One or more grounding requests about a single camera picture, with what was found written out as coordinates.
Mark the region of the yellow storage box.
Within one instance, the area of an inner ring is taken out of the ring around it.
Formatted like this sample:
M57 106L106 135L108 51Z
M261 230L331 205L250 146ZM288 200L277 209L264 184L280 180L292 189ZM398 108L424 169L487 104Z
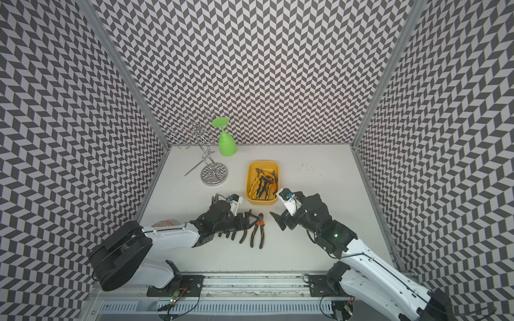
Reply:
M271 161L271 160L257 160L257 161L252 162L248 168L248 175L247 175L247 180L246 180L246 190L245 190L246 198L253 205L273 205L278 201L277 192L276 192L276 195L274 196L274 198L272 198L268 201L254 200L254 199L250 199L248 196L250 186L251 186L252 182L254 181L254 179L257 178L257 176L258 176L258 173L256 171L257 169L264 169L264 170L276 172L276 174L278 175L278 187L277 187L277 192L278 192L280 190L280 182L281 182L280 181L280 167L277 163L275 163L274 161Z

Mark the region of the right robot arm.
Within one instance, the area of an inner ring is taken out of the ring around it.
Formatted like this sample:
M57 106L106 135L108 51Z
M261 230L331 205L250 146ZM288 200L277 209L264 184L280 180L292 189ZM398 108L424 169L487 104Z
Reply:
M335 259L326 275L332 295L355 297L389 320L456 320L448 294L429 290L381 259L354 231L332 218L320 195L281 189L277 197L286 208L272 214L279 227L303 227L311 241Z

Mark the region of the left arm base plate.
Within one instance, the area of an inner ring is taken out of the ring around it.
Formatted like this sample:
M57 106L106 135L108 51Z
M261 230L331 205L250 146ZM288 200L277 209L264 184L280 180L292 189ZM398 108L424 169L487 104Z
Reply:
M199 274L178 276L164 288L148 287L147 297L171 298L174 294L181 297L199 297L204 280L205 276Z

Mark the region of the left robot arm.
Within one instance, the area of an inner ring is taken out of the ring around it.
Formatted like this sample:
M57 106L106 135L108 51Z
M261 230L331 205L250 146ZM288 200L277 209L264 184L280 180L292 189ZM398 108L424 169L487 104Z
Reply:
M88 254L93 279L105 292L124 285L164 289L179 284L182 275L176 265L169 259L157 260L157 254L200 247L218 234L248 231L261 218L238 212L241 203L241 199L213 201L205 213L185 223L162 221L153 227L125 223Z

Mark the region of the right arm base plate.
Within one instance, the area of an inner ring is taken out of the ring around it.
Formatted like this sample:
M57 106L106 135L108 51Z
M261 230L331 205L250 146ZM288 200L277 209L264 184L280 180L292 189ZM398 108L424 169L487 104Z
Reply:
M310 295L313 298L321 298L323 296L348 297L339 281L328 278L326 275L307 275Z

